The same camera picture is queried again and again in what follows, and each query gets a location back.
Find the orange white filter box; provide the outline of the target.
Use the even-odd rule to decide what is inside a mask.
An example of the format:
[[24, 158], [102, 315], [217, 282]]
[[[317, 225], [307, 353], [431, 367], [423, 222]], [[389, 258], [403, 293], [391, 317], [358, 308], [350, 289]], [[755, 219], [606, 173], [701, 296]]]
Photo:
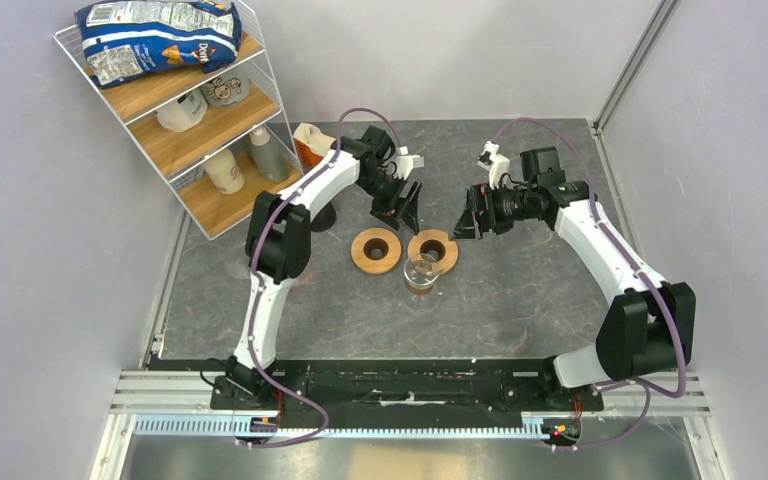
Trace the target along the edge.
[[298, 157], [306, 170], [311, 170], [328, 155], [336, 139], [314, 124], [302, 122], [293, 133]]

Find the clear glass dripper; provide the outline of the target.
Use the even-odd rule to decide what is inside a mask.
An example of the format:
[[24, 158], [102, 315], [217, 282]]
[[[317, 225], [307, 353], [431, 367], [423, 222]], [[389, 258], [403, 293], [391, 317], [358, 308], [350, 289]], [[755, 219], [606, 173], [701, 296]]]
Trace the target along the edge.
[[246, 280], [250, 278], [250, 270], [245, 259], [227, 258], [224, 261], [224, 268], [229, 276], [237, 280]]

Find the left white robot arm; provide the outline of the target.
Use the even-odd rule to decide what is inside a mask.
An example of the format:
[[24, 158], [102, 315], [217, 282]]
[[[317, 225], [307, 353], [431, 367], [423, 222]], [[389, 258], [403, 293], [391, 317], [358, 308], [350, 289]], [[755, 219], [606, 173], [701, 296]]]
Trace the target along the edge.
[[423, 165], [423, 156], [371, 126], [359, 139], [336, 139], [325, 157], [291, 186], [258, 195], [246, 240], [249, 305], [243, 334], [226, 366], [228, 382], [248, 407], [261, 408], [272, 399], [274, 383], [264, 372], [276, 359], [285, 300], [310, 260], [315, 217], [356, 185], [369, 195], [373, 217], [394, 229], [417, 232], [421, 184], [408, 178]]

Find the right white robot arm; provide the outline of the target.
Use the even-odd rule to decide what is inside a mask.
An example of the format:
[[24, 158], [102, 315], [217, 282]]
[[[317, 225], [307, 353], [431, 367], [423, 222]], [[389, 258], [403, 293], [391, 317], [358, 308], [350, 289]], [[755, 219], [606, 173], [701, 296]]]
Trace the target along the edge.
[[555, 148], [522, 155], [523, 181], [506, 184], [510, 161], [488, 141], [478, 164], [485, 183], [466, 190], [454, 240], [501, 235], [518, 221], [541, 220], [579, 256], [609, 306], [596, 339], [551, 358], [537, 382], [539, 400], [561, 409], [577, 387], [637, 382], [663, 395], [684, 394], [691, 358], [696, 296], [685, 282], [653, 270], [619, 234], [584, 181], [567, 180]]

